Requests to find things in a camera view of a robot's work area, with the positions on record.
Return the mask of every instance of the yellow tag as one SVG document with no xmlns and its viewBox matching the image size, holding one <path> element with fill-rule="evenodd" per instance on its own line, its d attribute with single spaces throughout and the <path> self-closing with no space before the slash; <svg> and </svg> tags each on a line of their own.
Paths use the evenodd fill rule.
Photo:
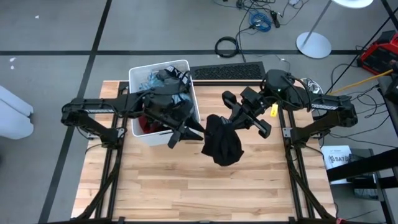
<svg viewBox="0 0 398 224">
<path fill-rule="evenodd" d="M 278 104 L 274 103 L 271 108 L 271 116 L 276 117 L 278 114 Z"/>
</svg>

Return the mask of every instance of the white object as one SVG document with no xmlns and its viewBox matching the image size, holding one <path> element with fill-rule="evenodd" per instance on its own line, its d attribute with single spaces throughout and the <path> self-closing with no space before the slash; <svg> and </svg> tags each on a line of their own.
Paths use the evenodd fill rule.
<svg viewBox="0 0 398 224">
<path fill-rule="evenodd" d="M 28 118 L 33 113 L 33 107 L 2 86 L 0 111 L 0 136 L 21 139 L 33 133 L 33 124 Z"/>
<path fill-rule="evenodd" d="M 331 44 L 326 37 L 313 32 L 307 40 L 307 43 L 304 44 L 304 40 L 308 35 L 309 32 L 302 33 L 296 40 L 296 46 L 301 53 L 310 58 L 324 58 L 330 55 Z"/>
<path fill-rule="evenodd" d="M 12 94 L 3 86 L 0 86 L 0 100 L 3 100 L 3 102 L 24 116 L 30 116 L 33 113 L 33 106 Z"/>
<path fill-rule="evenodd" d="M 0 100 L 0 136 L 9 139 L 21 139 L 33 133 L 30 119 Z"/>
<path fill-rule="evenodd" d="M 140 84 L 148 82 L 147 78 L 152 72 L 157 72 L 157 71 L 165 69 L 171 65 L 174 66 L 176 69 L 180 70 L 181 72 L 186 72 L 189 70 L 189 64 L 186 60 L 176 60 L 173 62 L 157 63 L 154 65 L 146 65 L 146 66 L 141 66 L 141 67 L 136 67 L 136 68 L 130 69 L 130 71 L 129 71 L 130 93 L 140 91 L 140 89 L 139 89 Z M 191 94 L 191 99 L 193 101 L 193 105 L 195 107 L 195 110 L 194 110 L 195 119 L 198 122 L 200 122 L 198 103 L 197 103 L 197 99 L 195 96 L 195 90 L 193 88 L 193 84 L 190 89 L 190 94 Z M 170 137 L 173 134 L 171 132 L 171 130 L 145 134 L 142 131 L 142 128 L 139 124 L 138 118 L 132 119 L 131 126 L 132 126 L 132 134 L 149 146 L 158 146 L 158 145 L 162 145 L 162 144 L 167 144 L 170 140 Z"/>
<path fill-rule="evenodd" d="M 295 6 L 297 3 L 299 3 L 300 0 L 289 0 L 289 4 L 291 6 Z"/>
<path fill-rule="evenodd" d="M 322 90 L 321 86 L 316 81 L 312 80 L 311 78 L 302 78 L 301 81 L 303 81 L 304 83 L 307 83 L 307 86 L 309 87 L 309 89 L 311 89 L 311 87 L 314 86 L 314 90 L 312 91 L 312 93 L 323 94 L 323 90 Z"/>
<path fill-rule="evenodd" d="M 373 0 L 329 0 L 325 8 L 321 12 L 317 21 L 311 28 L 310 32 L 304 32 L 297 37 L 296 46 L 304 55 L 310 58 L 324 58 L 330 55 L 331 44 L 329 40 L 321 34 L 314 32 L 319 21 L 328 10 L 331 2 L 335 2 L 343 7 L 352 9 L 360 9 L 370 5 Z"/>
<path fill-rule="evenodd" d="M 350 9 L 362 9 L 372 4 L 373 0 L 332 0 L 336 4 Z"/>
<path fill-rule="evenodd" d="M 325 156 L 326 169 L 338 167 L 349 162 L 351 149 L 349 146 L 323 146 L 321 148 Z M 330 184 L 347 184 L 347 179 L 335 180 Z"/>
</svg>

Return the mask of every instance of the red cloth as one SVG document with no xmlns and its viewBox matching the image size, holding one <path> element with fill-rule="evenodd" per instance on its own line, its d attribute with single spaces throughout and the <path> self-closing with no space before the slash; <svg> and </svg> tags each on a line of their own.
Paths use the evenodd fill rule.
<svg viewBox="0 0 398 224">
<path fill-rule="evenodd" d="M 147 117 L 144 115 L 140 116 L 138 118 L 138 121 L 139 121 L 139 125 L 142 128 L 142 131 L 146 134 L 168 130 L 168 128 L 159 124 L 159 122 L 157 122 L 157 121 L 154 121 L 152 123 L 148 122 Z"/>
</svg>

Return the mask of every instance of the paper sheet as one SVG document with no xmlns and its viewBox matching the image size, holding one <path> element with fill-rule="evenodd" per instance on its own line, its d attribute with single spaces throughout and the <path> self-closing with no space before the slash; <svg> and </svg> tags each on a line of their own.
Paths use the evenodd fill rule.
<svg viewBox="0 0 398 224">
<path fill-rule="evenodd" d="M 325 156 L 326 169 L 338 167 L 349 162 L 351 149 L 349 146 L 323 146 L 321 148 Z M 347 184 L 347 179 L 341 179 L 330 182 L 330 184 Z"/>
</svg>

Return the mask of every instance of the yellow stick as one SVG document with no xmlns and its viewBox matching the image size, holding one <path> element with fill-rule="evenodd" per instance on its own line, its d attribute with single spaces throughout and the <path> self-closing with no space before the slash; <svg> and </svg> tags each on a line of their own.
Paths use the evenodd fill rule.
<svg viewBox="0 0 398 224">
<path fill-rule="evenodd" d="M 383 75 L 388 75 L 388 74 L 391 74 L 391 73 L 392 73 L 392 69 L 390 69 L 390 70 L 388 70 L 388 71 L 386 71 L 386 72 L 383 72 L 383 73 L 381 73 L 381 74 L 375 75 L 375 76 L 373 76 L 373 77 L 367 78 L 367 79 L 365 79 L 365 80 L 359 81 L 359 82 L 357 82 L 357 83 L 354 83 L 354 84 L 345 86 L 345 87 L 343 87 L 343 88 L 341 88 L 341 89 L 339 89 L 339 90 L 336 90 L 336 91 L 333 91 L 333 92 L 329 93 L 329 95 L 333 95 L 333 94 L 338 93 L 338 92 L 340 92 L 340 91 L 343 91 L 343 90 L 346 90 L 346 89 L 349 89 L 349 88 L 358 86 L 358 85 L 360 85 L 360 84 L 366 83 L 366 82 L 368 82 L 368 81 L 370 81 L 370 80 L 373 80 L 373 79 L 375 79 L 375 78 L 379 78 L 379 77 L 381 77 L 381 76 L 383 76 Z"/>
</svg>

